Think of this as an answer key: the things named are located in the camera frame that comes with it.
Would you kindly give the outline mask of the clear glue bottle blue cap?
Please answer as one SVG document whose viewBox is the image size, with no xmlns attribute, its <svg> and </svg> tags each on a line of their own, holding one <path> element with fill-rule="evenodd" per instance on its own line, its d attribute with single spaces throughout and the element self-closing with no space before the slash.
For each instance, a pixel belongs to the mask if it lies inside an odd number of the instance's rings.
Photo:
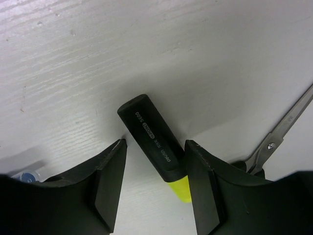
<svg viewBox="0 0 313 235">
<path fill-rule="evenodd" d="M 45 162 L 40 160 L 34 163 L 31 163 L 27 166 L 23 166 L 22 168 L 12 170 L 8 173 L 8 175 L 16 180 L 19 180 L 24 183 L 33 183 L 40 182 L 42 177 L 39 173 L 39 169 L 45 166 Z"/>
</svg>

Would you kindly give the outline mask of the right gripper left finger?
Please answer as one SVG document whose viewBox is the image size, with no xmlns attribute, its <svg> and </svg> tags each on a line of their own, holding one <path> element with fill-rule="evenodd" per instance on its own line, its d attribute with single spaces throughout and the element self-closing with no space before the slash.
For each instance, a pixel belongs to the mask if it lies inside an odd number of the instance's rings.
<svg viewBox="0 0 313 235">
<path fill-rule="evenodd" d="M 44 182 L 0 177 L 3 235 L 108 235 L 114 232 L 126 164 L 119 139 L 98 155 Z"/>
</svg>

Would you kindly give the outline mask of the yellow cap black highlighter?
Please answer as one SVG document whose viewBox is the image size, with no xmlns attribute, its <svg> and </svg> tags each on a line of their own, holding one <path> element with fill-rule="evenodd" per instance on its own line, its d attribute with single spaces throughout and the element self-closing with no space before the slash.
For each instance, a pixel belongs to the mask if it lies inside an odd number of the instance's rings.
<svg viewBox="0 0 313 235">
<path fill-rule="evenodd" d="M 190 203 L 184 150 L 150 98 L 141 94 L 117 114 L 164 182 L 182 202 Z"/>
</svg>

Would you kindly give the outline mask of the black handled scissors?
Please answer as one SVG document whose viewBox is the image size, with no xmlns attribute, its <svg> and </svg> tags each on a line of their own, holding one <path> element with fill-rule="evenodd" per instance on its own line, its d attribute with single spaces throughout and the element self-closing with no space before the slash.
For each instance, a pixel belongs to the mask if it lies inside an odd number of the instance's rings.
<svg viewBox="0 0 313 235">
<path fill-rule="evenodd" d="M 313 87 L 310 86 L 266 135 L 253 153 L 245 160 L 233 162 L 231 165 L 251 175 L 265 178 L 263 165 L 284 141 L 286 133 L 295 124 L 312 100 Z"/>
</svg>

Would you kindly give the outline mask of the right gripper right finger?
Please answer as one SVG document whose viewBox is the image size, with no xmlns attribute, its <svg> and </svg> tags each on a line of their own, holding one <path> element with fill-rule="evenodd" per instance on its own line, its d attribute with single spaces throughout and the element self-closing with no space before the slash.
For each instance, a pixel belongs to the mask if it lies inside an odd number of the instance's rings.
<svg viewBox="0 0 313 235">
<path fill-rule="evenodd" d="M 224 162 L 193 140 L 184 149 L 198 234 L 312 234 L 311 171 L 269 181 Z"/>
</svg>

